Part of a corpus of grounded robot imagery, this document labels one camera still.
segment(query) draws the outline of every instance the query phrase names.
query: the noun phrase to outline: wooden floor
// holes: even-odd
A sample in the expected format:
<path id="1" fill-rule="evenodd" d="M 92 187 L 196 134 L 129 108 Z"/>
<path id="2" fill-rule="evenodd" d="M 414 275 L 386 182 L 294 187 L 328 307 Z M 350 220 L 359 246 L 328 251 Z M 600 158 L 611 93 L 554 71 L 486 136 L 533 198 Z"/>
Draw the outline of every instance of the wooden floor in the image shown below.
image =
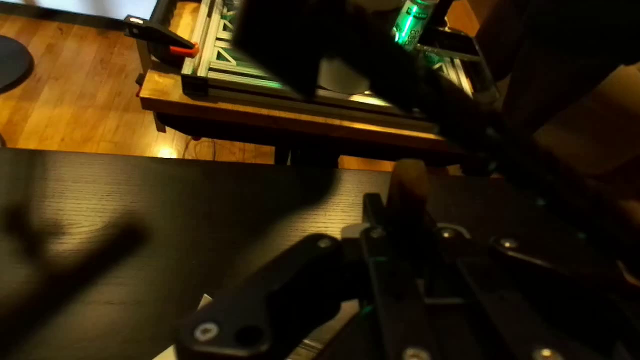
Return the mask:
<path id="1" fill-rule="evenodd" d="M 465 32 L 476 22 L 456 1 L 449 22 Z M 140 108 L 141 74 L 135 41 L 107 22 L 0 3 L 0 33 L 20 39 L 35 69 L 20 88 L 0 93 L 0 134 L 9 147 L 196 158 L 269 164 L 273 149 L 199 140 L 156 129 Z M 344 158 L 344 168 L 390 170 L 390 161 Z"/>

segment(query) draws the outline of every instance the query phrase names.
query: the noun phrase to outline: screw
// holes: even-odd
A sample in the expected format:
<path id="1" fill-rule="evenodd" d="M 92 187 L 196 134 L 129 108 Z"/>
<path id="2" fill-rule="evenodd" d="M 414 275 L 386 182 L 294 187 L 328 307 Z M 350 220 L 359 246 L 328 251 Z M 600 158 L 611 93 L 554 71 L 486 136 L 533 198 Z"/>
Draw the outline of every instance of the screw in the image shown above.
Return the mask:
<path id="1" fill-rule="evenodd" d="M 506 249 L 513 249 L 513 247 L 517 247 L 517 242 L 513 238 L 502 238 L 499 246 Z"/>
<path id="2" fill-rule="evenodd" d="M 317 247 L 329 247 L 329 246 L 333 246 L 333 242 L 328 240 L 328 238 L 322 238 L 322 240 L 317 242 Z"/>
<path id="3" fill-rule="evenodd" d="M 431 355 L 424 348 L 406 348 L 402 360 L 430 360 Z"/>
<path id="4" fill-rule="evenodd" d="M 442 230 L 440 230 L 440 235 L 442 235 L 444 240 L 449 240 L 449 238 L 456 238 L 457 232 L 451 230 L 451 227 L 442 227 Z"/>
<path id="5" fill-rule="evenodd" d="M 550 345 L 540 345 L 533 350 L 533 360 L 563 360 L 563 355 Z"/>
<path id="6" fill-rule="evenodd" d="M 215 321 L 204 321 L 196 327 L 194 335 L 197 342 L 210 342 L 219 334 L 219 325 Z"/>

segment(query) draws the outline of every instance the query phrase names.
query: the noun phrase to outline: green light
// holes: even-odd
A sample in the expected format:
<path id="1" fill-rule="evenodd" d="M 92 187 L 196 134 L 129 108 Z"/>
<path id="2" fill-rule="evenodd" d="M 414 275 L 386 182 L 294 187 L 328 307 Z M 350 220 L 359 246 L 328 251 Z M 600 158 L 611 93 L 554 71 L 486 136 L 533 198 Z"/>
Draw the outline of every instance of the green light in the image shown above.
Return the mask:
<path id="1" fill-rule="evenodd" d="M 430 11 L 431 5 L 428 5 L 424 0 L 407 0 L 394 24 L 394 39 L 402 47 L 414 49 L 428 22 Z"/>

